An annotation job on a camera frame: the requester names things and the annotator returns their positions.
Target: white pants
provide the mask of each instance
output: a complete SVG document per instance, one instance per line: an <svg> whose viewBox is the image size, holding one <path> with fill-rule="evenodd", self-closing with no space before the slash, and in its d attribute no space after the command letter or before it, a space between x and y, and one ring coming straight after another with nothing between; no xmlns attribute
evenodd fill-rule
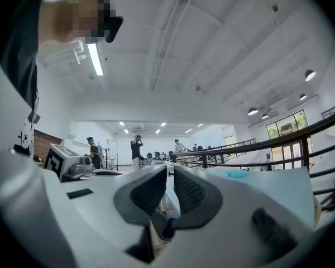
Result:
<svg viewBox="0 0 335 268"><path fill-rule="evenodd" d="M141 168L140 168L140 158L139 157L136 157L135 159L133 159L132 162L133 162L134 171L141 170Z"/></svg>

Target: ceiling light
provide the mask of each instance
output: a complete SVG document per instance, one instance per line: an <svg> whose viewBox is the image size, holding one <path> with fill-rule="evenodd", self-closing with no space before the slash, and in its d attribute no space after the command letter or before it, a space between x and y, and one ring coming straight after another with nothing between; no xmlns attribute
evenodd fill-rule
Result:
<svg viewBox="0 0 335 268"><path fill-rule="evenodd" d="M311 69L308 69L306 72L305 72L305 81L308 82L310 81L317 73L314 72L313 70Z"/></svg>
<svg viewBox="0 0 335 268"><path fill-rule="evenodd" d="M97 75L103 75L103 70L101 67L101 62L99 61L97 45L96 44L88 44L88 50L90 54L90 58L92 59L92 63Z"/></svg>
<svg viewBox="0 0 335 268"><path fill-rule="evenodd" d="M304 93L302 93L301 95L300 95L300 100L302 101L303 99L305 99L305 98L307 98L307 95L306 94L304 94Z"/></svg>
<svg viewBox="0 0 335 268"><path fill-rule="evenodd" d="M248 110L248 115L253 115L256 114L258 112L258 109L255 107L250 108L250 110Z"/></svg>

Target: blue object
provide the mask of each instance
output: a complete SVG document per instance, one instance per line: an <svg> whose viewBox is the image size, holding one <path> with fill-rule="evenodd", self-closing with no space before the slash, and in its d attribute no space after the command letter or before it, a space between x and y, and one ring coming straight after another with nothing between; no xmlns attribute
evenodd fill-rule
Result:
<svg viewBox="0 0 335 268"><path fill-rule="evenodd" d="M230 178L235 178L235 179L239 179L239 178L244 178L247 175L247 173L245 171L228 171L226 173L226 176L229 176Z"/></svg>

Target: table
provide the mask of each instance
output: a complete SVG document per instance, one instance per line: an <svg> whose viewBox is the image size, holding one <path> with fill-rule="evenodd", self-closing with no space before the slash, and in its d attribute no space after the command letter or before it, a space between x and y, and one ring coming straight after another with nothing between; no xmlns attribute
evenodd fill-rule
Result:
<svg viewBox="0 0 335 268"><path fill-rule="evenodd" d="M314 229L314 199L308 170L303 168L278 171L250 171L244 178L226 177L231 169L225 167L209 167L201 172L252 185L273 200L293 212L308 228ZM174 208L180 212L179 200L174 192L174 177L166 182L166 196Z"/></svg>

